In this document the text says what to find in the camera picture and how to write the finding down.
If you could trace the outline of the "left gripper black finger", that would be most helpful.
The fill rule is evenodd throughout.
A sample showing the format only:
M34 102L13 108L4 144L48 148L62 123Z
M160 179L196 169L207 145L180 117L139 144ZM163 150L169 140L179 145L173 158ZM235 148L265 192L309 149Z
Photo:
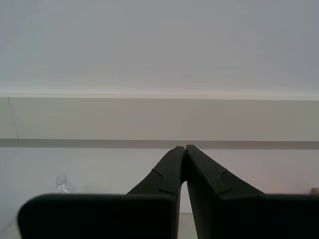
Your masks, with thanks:
M46 194L25 203L24 239L175 239L185 148L170 150L124 195Z
M186 147L187 188L200 239L317 239L319 198L265 194L194 145Z

